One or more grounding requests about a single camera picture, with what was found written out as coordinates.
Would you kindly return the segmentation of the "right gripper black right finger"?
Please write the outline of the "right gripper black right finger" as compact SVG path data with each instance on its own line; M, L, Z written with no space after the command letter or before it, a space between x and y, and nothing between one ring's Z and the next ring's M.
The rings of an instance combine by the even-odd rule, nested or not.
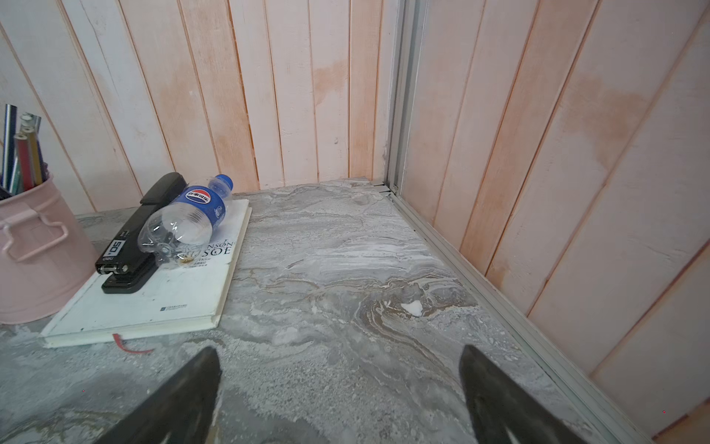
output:
M584 440L471 344L459 374L479 443L582 443Z

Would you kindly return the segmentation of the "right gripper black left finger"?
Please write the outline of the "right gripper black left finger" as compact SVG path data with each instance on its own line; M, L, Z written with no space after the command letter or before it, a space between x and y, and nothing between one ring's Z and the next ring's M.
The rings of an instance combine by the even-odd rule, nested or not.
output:
M222 369L216 349L202 349L155 393L97 441L207 442L221 376Z

